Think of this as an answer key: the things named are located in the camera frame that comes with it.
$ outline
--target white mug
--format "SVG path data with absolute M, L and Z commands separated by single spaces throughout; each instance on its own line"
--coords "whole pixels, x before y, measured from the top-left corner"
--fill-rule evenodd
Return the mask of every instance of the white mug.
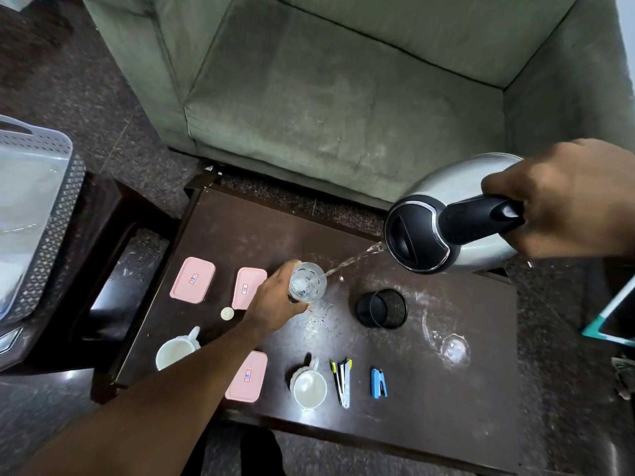
M 186 355 L 199 350 L 201 345 L 196 340 L 199 332 L 201 332 L 201 328 L 196 326 L 187 336 L 177 336 L 164 342 L 154 358 L 157 369 L 165 369 L 177 360 L 183 359 Z
M 315 409 L 326 398 L 326 380 L 318 372 L 318 364 L 319 359 L 312 358 L 308 366 L 295 371 L 289 384 L 293 398 L 304 409 Z

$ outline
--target green sofa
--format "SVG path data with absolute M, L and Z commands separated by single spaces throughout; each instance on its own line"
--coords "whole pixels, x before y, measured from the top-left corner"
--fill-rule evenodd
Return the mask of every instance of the green sofa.
M 84 0 L 163 141 L 377 207 L 486 151 L 635 149 L 615 0 Z

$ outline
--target stainless steel kettle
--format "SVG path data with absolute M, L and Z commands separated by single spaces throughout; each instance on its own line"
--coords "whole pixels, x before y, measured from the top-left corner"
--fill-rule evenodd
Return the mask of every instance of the stainless steel kettle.
M 417 273 L 500 266 L 516 253 L 500 234 L 525 222 L 523 203 L 483 195 L 481 180 L 520 160 L 482 153 L 425 176 L 388 212 L 384 237 L 390 253 Z

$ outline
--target pink container lid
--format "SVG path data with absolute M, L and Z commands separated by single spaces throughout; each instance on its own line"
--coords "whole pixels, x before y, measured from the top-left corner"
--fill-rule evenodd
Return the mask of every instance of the pink container lid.
M 246 310 L 256 295 L 258 286 L 267 279 L 267 271 L 253 267 L 242 267 L 236 277 L 232 309 Z
M 192 304 L 201 303 L 210 287 L 214 272 L 216 272 L 216 266 L 211 262 L 188 257 L 181 265 L 179 275 L 170 291 L 170 297 Z
M 240 369 L 234 376 L 234 380 L 227 391 L 225 397 L 243 402 L 254 402 L 260 396 L 262 382 L 265 380 L 265 370 L 267 369 L 267 354 L 259 351 L 251 351 L 247 359 L 244 360 Z

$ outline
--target black mesh pen holder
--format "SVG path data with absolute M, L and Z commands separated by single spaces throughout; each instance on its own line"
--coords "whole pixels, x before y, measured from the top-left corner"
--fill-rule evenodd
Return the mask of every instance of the black mesh pen holder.
M 355 304 L 355 315 L 367 328 L 397 329 L 408 317 L 408 306 L 399 292 L 381 289 L 360 297 Z

